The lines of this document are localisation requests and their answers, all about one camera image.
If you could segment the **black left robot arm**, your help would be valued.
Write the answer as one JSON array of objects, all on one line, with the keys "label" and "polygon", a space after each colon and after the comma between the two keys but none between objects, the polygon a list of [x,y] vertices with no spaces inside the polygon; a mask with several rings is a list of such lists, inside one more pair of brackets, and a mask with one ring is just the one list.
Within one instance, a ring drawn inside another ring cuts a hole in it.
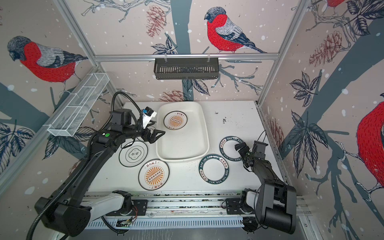
[{"label": "black left robot arm", "polygon": [[39,222],[67,237],[75,237],[89,222],[96,219],[96,207],[84,207],[81,203],[103,165],[127,139],[142,138],[145,142],[153,144],[165,134],[161,130],[148,129],[148,126],[155,124],[154,110],[146,107],[139,113],[139,119],[132,123],[135,116],[131,110],[111,111],[106,125],[91,136],[86,156],[81,159],[74,172],[49,198],[41,197],[35,203],[38,216],[27,233],[28,240],[33,238]]}]

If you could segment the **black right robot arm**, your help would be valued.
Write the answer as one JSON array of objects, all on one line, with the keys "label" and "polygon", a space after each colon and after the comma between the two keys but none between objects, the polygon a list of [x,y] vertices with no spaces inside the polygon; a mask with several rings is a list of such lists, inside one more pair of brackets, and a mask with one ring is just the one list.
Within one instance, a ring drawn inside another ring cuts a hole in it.
[{"label": "black right robot arm", "polygon": [[297,191],[274,172],[272,164],[266,160],[267,146],[259,141],[254,141],[252,148],[246,143],[235,145],[244,168],[254,173],[261,183],[256,191],[244,189],[243,206],[248,211],[255,211],[256,228],[272,228],[293,234],[297,223]]}]

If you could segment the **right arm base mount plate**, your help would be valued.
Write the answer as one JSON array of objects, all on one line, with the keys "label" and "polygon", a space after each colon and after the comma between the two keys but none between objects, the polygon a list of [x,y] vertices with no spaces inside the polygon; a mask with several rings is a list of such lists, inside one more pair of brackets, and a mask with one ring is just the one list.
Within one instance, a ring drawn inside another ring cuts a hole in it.
[{"label": "right arm base mount plate", "polygon": [[240,198],[225,200],[225,209],[228,215],[251,215],[255,211]]}]

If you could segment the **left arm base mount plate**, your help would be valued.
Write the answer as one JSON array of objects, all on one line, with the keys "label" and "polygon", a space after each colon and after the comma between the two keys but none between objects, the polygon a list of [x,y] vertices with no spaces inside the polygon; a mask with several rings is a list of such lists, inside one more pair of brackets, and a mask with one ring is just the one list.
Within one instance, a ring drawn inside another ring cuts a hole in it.
[{"label": "left arm base mount plate", "polygon": [[120,217],[120,216],[145,216],[147,211],[147,200],[131,200],[132,206],[128,210],[117,210],[107,214],[108,217]]}]

